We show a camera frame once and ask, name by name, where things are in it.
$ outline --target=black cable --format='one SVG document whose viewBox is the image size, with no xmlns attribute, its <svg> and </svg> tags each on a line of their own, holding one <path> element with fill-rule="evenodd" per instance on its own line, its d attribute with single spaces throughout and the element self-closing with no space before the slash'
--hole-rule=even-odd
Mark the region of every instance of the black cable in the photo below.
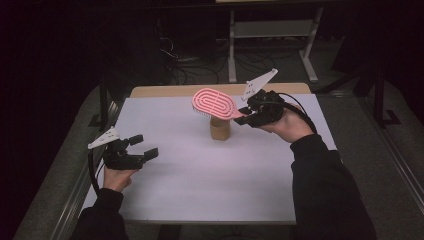
<svg viewBox="0 0 424 240">
<path fill-rule="evenodd" d="M 260 68 L 260 67 L 257 67 L 257 66 L 255 66 L 255 65 L 252 65 L 252 64 L 246 63 L 245 61 L 241 60 L 239 57 L 236 57 L 236 56 L 234 56 L 234 59 L 235 59 L 235 60 L 237 60 L 238 64 L 239 64 L 242 68 L 246 69 L 246 70 L 247 70 L 247 71 L 249 71 L 249 72 L 253 72 L 253 73 L 265 73 L 265 72 L 267 72 L 267 71 L 269 71 L 269 70 L 270 70 L 270 69 L 268 69 L 268 68 Z M 260 70 L 260 72 L 258 72 L 258 71 L 254 71 L 254 70 L 251 70 L 251 69 L 248 69 L 248 68 L 247 68 L 247 67 L 245 67 L 243 64 L 244 64 L 244 65 L 247 65 L 247 66 L 250 66 L 250 67 L 252 67 L 252 68 L 256 68 L 256 69 Z"/>
<path fill-rule="evenodd" d="M 184 75 L 185 75 L 185 81 L 184 81 L 183 85 L 186 84 L 186 81 L 188 79 L 193 79 L 193 83 L 194 84 L 196 83 L 194 77 L 188 76 L 187 74 L 191 74 L 191 75 L 194 75 L 194 76 L 210 76 L 210 75 L 215 75 L 216 76 L 216 84 L 218 84 L 219 83 L 219 80 L 220 80 L 219 72 L 222 71 L 222 69 L 226 65 L 227 61 L 224 60 L 222 62 L 222 64 L 219 66 L 218 70 L 214 70 L 212 68 L 205 67 L 205 66 L 211 65 L 212 63 L 215 63 L 215 62 L 216 61 L 210 60 L 207 63 L 202 63 L 200 65 L 189 65 L 189 66 L 184 66 L 183 64 L 177 64 L 175 66 L 175 69 L 177 69 L 177 71 L 181 71 L 181 72 L 184 73 Z M 201 69 L 201 70 L 209 71 L 210 73 L 197 73 L 195 71 L 189 71 L 187 69 Z"/>
<path fill-rule="evenodd" d="M 93 189 L 96 192 L 96 195 L 99 195 L 99 184 L 97 183 L 97 179 L 94 171 L 94 157 L 93 157 L 93 149 L 88 153 L 88 174 L 90 175 L 91 184 L 93 185 Z"/>
<path fill-rule="evenodd" d="M 184 80 L 183 85 L 188 85 L 188 83 L 187 83 L 188 79 L 191 79 L 192 85 L 196 85 L 196 79 L 194 79 L 194 77 L 192 77 L 192 76 L 187 76 L 186 79 Z"/>
<path fill-rule="evenodd" d="M 287 97 L 290 97 L 291 99 L 293 99 L 302 108 L 302 111 L 306 114 L 306 116 L 308 116 L 308 114 L 306 113 L 305 108 L 302 106 L 302 104 L 300 104 L 299 101 L 297 101 L 296 98 L 294 98 L 293 96 L 291 96 L 290 94 L 287 94 L 287 93 L 277 93 L 277 94 L 278 95 L 284 95 L 284 96 L 287 96 Z"/>
<path fill-rule="evenodd" d="M 286 56 L 282 56 L 282 57 L 271 57 L 272 59 L 286 59 L 286 58 L 289 58 L 289 57 L 291 57 L 291 56 L 293 56 L 293 55 L 295 55 L 295 54 L 297 54 L 298 52 L 296 51 L 296 50 L 293 50 L 291 53 L 289 53 L 288 55 L 286 55 Z"/>
<path fill-rule="evenodd" d="M 249 61 L 252 62 L 252 63 L 263 63 L 263 64 L 265 64 L 264 62 L 267 59 L 270 60 L 270 61 L 272 61 L 272 59 L 270 58 L 270 56 L 272 55 L 272 53 L 268 53 L 266 56 L 261 56 L 261 54 L 259 54 L 259 53 L 246 53 L 246 52 L 243 52 L 243 55 L 247 59 L 249 59 Z"/>
<path fill-rule="evenodd" d="M 208 65 L 212 65 L 212 64 L 216 63 L 217 61 L 216 61 L 215 59 L 216 59 L 216 58 L 211 59 L 210 57 L 204 56 L 203 58 L 200 58 L 200 59 L 199 59 L 199 60 L 197 60 L 197 61 L 199 61 L 199 62 L 201 62 L 201 61 L 205 61 L 205 63 L 197 64 L 197 65 L 188 65 L 188 66 L 186 66 L 186 65 L 184 65 L 184 64 L 188 64 L 189 62 L 178 62 L 178 66 L 179 66 L 179 67 L 182 67 L 182 68 L 206 67 L 206 66 L 208 66 Z"/>
<path fill-rule="evenodd" d="M 263 67 L 264 67 L 264 70 L 266 71 L 266 70 L 268 70 L 268 69 L 272 69 L 273 67 L 268 67 L 268 65 L 265 63 L 265 61 L 257 61 L 257 62 L 253 62 L 253 64 L 249 64 L 250 66 L 254 66 L 254 67 L 256 67 L 256 68 L 259 68 L 259 67 L 257 67 L 256 65 L 254 65 L 255 63 L 260 63 L 260 64 L 262 64 L 263 65 Z"/>
<path fill-rule="evenodd" d="M 214 60 L 210 59 L 207 56 L 201 56 L 201 57 L 198 57 L 198 58 L 195 58 L 195 59 L 179 59 L 179 60 L 177 60 L 177 63 L 178 63 L 178 66 L 180 66 L 180 67 L 183 67 L 183 66 L 184 67 L 193 67 L 193 66 L 204 67 L 204 66 L 207 66 L 207 65 L 214 63 Z"/>
<path fill-rule="evenodd" d="M 285 108 L 297 113 L 311 128 L 312 132 L 317 134 L 317 128 L 315 127 L 314 122 L 312 122 L 312 119 L 306 114 L 306 112 L 302 112 L 301 110 L 299 110 L 297 107 L 286 103 L 286 105 L 284 106 Z"/>
<path fill-rule="evenodd" d="M 105 163 L 102 163 L 102 165 L 99 167 L 99 169 L 97 169 L 97 174 L 96 174 L 96 181 L 99 182 L 99 174 L 100 171 L 103 169 L 103 167 L 105 166 Z"/>
<path fill-rule="evenodd" d="M 182 85 L 185 85 L 186 82 L 187 82 L 187 79 L 189 78 L 187 73 L 183 69 L 179 68 L 178 66 L 175 66 L 174 69 L 177 71 L 177 76 L 178 76 L 178 71 L 180 71 L 184 74 L 184 81 L 182 82 Z"/>
<path fill-rule="evenodd" d="M 180 76 L 178 76 L 178 70 L 176 71 L 177 77 L 175 78 L 174 73 L 172 73 L 172 76 L 175 78 L 175 84 L 178 86 L 180 85 Z"/>
<path fill-rule="evenodd" d="M 258 43 L 256 43 L 255 42 L 255 45 L 256 45 L 256 48 L 257 49 L 260 49 L 261 50 L 261 46 L 258 44 Z M 255 55 L 258 55 L 259 57 L 261 57 L 261 59 L 260 60 L 257 60 L 257 59 L 254 59 L 254 60 L 252 60 L 252 57 L 249 57 L 249 55 L 246 53 L 246 51 L 248 51 L 247 50 L 247 48 L 246 48 L 246 46 L 245 46 L 245 43 L 242 41 L 242 44 L 241 44 L 241 46 L 242 46 L 242 48 L 244 49 L 244 51 L 243 51 L 243 55 L 246 57 L 246 58 L 248 58 L 252 63 L 258 63 L 258 62 L 263 62 L 263 61 L 265 61 L 266 59 L 268 59 L 271 55 L 272 55 L 272 51 L 270 51 L 270 53 L 268 53 L 268 54 L 266 54 L 265 56 L 262 56 L 261 54 L 259 54 L 258 52 L 256 52 L 256 53 L 254 53 Z"/>
</svg>

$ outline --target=cable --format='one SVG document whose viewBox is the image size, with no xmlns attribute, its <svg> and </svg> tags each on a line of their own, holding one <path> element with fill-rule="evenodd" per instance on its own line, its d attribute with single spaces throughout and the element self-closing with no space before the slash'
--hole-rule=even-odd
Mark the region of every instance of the cable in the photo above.
<svg viewBox="0 0 424 240">
<path fill-rule="evenodd" d="M 192 77 L 192 76 L 187 76 L 187 78 L 184 80 L 184 82 L 183 82 L 183 85 L 187 85 L 188 83 L 187 83 L 187 79 L 191 79 L 192 80 L 192 82 L 193 82 L 193 84 L 192 85 L 195 85 L 196 84 L 196 79 L 194 79 L 194 77 Z"/>
<path fill-rule="evenodd" d="M 289 58 L 295 54 L 297 54 L 298 52 L 296 50 L 293 50 L 291 53 L 289 53 L 288 55 L 282 56 L 282 57 L 272 57 L 272 59 L 276 60 L 276 59 L 286 59 Z"/>
<path fill-rule="evenodd" d="M 159 51 L 166 53 L 168 56 L 178 59 L 178 54 L 172 54 L 166 50 L 159 49 Z"/>
<path fill-rule="evenodd" d="M 90 149 L 88 153 L 88 173 L 90 175 L 91 184 L 93 185 L 93 189 L 96 192 L 96 195 L 99 195 L 99 184 L 97 183 L 97 179 L 94 172 L 94 157 L 93 157 L 93 149 Z"/>
<path fill-rule="evenodd" d="M 246 63 L 246 62 L 244 62 L 243 60 L 241 60 L 239 57 L 236 57 L 236 56 L 234 56 L 234 59 L 235 60 L 237 60 L 237 62 L 239 63 L 239 65 L 242 67 L 242 68 L 244 68 L 244 69 L 246 69 L 247 71 L 249 71 L 249 72 L 253 72 L 253 73 L 265 73 L 265 72 L 268 72 L 270 69 L 269 68 L 260 68 L 260 67 L 257 67 L 257 66 L 255 66 L 255 65 L 252 65 L 252 64 L 249 64 L 249 63 Z M 258 71 L 253 71 L 253 70 L 251 70 L 251 69 L 248 69 L 247 67 L 245 67 L 244 65 L 248 65 L 248 66 L 250 66 L 250 67 L 252 67 L 252 68 L 256 68 L 256 69 L 258 69 L 258 70 L 260 70 L 260 72 L 258 72 Z"/>
<path fill-rule="evenodd" d="M 294 98 L 293 96 L 291 96 L 290 94 L 287 94 L 287 93 L 277 93 L 277 94 L 278 95 L 284 95 L 284 96 L 287 96 L 287 97 L 290 97 L 291 99 L 293 99 L 302 108 L 302 111 L 305 113 L 305 115 L 308 116 L 308 114 L 306 113 L 305 108 L 302 106 L 302 104 L 300 104 L 299 101 L 297 101 L 296 98 Z"/>
<path fill-rule="evenodd" d="M 174 69 L 176 70 L 176 73 L 177 73 L 176 81 L 178 82 L 178 85 L 180 83 L 180 76 L 178 76 L 178 71 L 181 71 L 184 74 L 184 80 L 182 82 L 182 85 L 185 85 L 188 79 L 187 73 L 184 70 L 180 69 L 178 66 L 175 66 Z"/>
<path fill-rule="evenodd" d="M 257 43 L 257 42 L 255 42 L 255 44 L 256 44 L 256 48 L 257 49 L 261 49 L 262 47 Z M 242 42 L 242 44 L 241 44 L 241 46 L 243 47 L 243 49 L 245 50 L 245 51 L 247 51 L 247 48 L 246 48 L 246 46 L 245 46 L 245 43 L 244 42 Z M 262 59 L 261 60 L 252 60 L 248 55 L 247 55 L 247 53 L 246 52 L 243 52 L 243 55 L 244 56 L 246 56 L 252 63 L 258 63 L 258 62 L 262 62 L 262 61 L 265 61 L 266 59 L 268 59 L 268 58 L 270 58 L 270 56 L 272 55 L 272 51 L 270 51 L 270 53 L 268 53 L 268 54 L 266 54 L 264 57 L 263 56 L 261 56 L 261 54 L 259 54 L 259 53 L 256 53 L 256 55 L 258 55 L 258 56 L 260 56 Z"/>
<path fill-rule="evenodd" d="M 212 64 L 216 63 L 217 61 L 210 60 L 209 58 L 203 58 L 203 59 L 200 59 L 200 60 L 205 60 L 205 59 L 208 60 L 208 61 L 206 61 L 205 63 L 200 63 L 198 65 L 190 64 L 190 65 L 187 66 L 185 64 L 179 63 L 179 64 L 176 64 L 174 66 L 174 68 L 177 70 L 176 73 L 178 73 L 178 71 L 181 71 L 184 74 L 185 79 L 184 79 L 183 85 L 185 85 L 187 83 L 187 80 L 188 79 L 193 79 L 193 83 L 194 84 L 196 83 L 194 77 L 193 76 L 189 76 L 188 74 L 191 74 L 191 75 L 194 75 L 194 76 L 210 76 L 210 75 L 215 75 L 215 77 L 216 77 L 216 84 L 219 84 L 219 80 L 220 80 L 219 72 L 222 71 L 222 69 L 226 65 L 227 61 L 226 60 L 223 60 L 222 61 L 222 64 L 219 65 L 218 70 L 214 70 L 212 68 L 212 66 L 211 67 L 206 67 L 206 66 L 212 65 Z M 195 71 L 196 69 L 206 70 L 209 73 L 198 73 L 198 72 Z"/>
<path fill-rule="evenodd" d="M 105 166 L 105 163 L 102 163 L 102 165 L 99 167 L 99 169 L 97 169 L 97 174 L 96 174 L 96 181 L 99 181 L 99 174 L 100 171 L 103 169 L 103 167 Z"/>
<path fill-rule="evenodd" d="M 171 43 L 171 52 L 174 50 L 174 43 L 167 37 L 160 37 L 160 40 L 168 40 Z"/>
<path fill-rule="evenodd" d="M 174 75 L 174 71 L 171 72 L 172 73 L 172 77 L 175 79 L 175 85 L 180 85 L 180 76 L 178 76 L 178 70 L 176 71 L 177 73 L 177 77 L 175 77 Z"/>
</svg>

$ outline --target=wooden table edge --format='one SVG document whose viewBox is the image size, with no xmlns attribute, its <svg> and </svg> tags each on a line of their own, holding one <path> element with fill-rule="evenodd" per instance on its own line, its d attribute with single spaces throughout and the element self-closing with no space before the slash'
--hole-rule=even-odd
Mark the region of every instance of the wooden table edge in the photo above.
<svg viewBox="0 0 424 240">
<path fill-rule="evenodd" d="M 219 84 L 219 85 L 184 85 L 184 86 L 143 86 L 135 87 L 130 98 L 142 97 L 183 97 L 192 96 L 202 88 L 212 88 L 228 95 L 242 95 L 246 84 Z M 288 94 L 311 94 L 306 83 L 268 83 L 263 89 L 274 90 Z"/>
</svg>

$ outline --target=white table surface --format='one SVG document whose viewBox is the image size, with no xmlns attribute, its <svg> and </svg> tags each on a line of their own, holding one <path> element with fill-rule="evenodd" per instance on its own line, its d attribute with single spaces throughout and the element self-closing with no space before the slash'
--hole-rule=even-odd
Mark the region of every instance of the white table surface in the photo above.
<svg viewBox="0 0 424 240">
<path fill-rule="evenodd" d="M 293 96 L 335 149 L 315 95 Z M 234 99 L 238 108 L 246 105 L 240 96 Z M 123 192 L 125 220 L 295 224 L 293 153 L 275 134 L 231 122 L 228 140 L 212 140 L 209 118 L 192 109 L 191 97 L 128 98 L 115 127 L 121 139 L 143 134 L 144 142 L 128 147 L 130 154 L 159 148 L 159 156 L 133 175 Z M 95 199 L 91 187 L 83 208 Z"/>
</svg>

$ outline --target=black sleeve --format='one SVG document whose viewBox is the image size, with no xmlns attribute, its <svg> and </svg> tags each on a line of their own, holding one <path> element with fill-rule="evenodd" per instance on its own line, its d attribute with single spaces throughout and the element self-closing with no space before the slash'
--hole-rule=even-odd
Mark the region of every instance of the black sleeve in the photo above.
<svg viewBox="0 0 424 240">
<path fill-rule="evenodd" d="M 118 213 L 124 195 L 110 189 L 100 189 L 93 207 L 84 209 L 70 240 L 128 239 L 124 219 Z"/>
<path fill-rule="evenodd" d="M 359 189 L 339 153 L 319 135 L 294 142 L 293 200 L 300 239 L 377 239 Z"/>
</svg>

